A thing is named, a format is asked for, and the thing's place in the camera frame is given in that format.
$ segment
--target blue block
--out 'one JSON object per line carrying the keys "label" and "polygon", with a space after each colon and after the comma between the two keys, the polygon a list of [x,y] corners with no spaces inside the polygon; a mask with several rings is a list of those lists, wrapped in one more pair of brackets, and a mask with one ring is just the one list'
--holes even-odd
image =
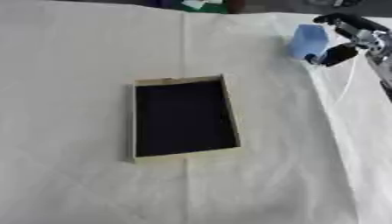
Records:
{"label": "blue block", "polygon": [[302,60],[307,54],[320,56],[326,49],[328,36],[321,25],[301,24],[289,43],[291,57]]}

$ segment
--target wire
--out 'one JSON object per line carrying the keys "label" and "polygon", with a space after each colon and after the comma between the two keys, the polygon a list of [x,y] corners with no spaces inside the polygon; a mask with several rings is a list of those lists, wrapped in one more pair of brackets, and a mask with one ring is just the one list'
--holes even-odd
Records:
{"label": "wire", "polygon": [[343,98],[346,96],[346,93],[348,92],[348,89],[351,87],[351,84],[352,84],[353,78],[354,78],[354,74],[355,74],[355,66],[357,64],[358,58],[359,57],[353,58],[353,65],[351,66],[351,71],[350,71],[350,75],[348,76],[347,83],[346,83],[345,87],[343,88],[343,91],[341,92],[340,96],[336,100],[336,102],[332,105],[332,108],[334,108],[339,102],[341,102],[341,100],[343,100]]}

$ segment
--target black fabric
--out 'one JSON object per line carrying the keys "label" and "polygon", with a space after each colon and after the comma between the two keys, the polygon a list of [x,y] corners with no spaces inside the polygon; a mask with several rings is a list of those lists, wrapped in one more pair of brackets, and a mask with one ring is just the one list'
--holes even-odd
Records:
{"label": "black fabric", "polygon": [[136,87],[136,156],[233,148],[219,80]]}

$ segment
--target white tablecloth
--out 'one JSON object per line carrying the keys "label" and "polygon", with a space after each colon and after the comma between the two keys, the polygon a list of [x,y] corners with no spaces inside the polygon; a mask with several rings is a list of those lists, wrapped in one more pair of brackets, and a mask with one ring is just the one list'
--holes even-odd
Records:
{"label": "white tablecloth", "polygon": [[[1,223],[390,223],[389,101],[363,58],[337,102],[352,61],[324,69],[286,56],[311,21],[0,4]],[[241,149],[123,162],[125,85],[216,74]]]}

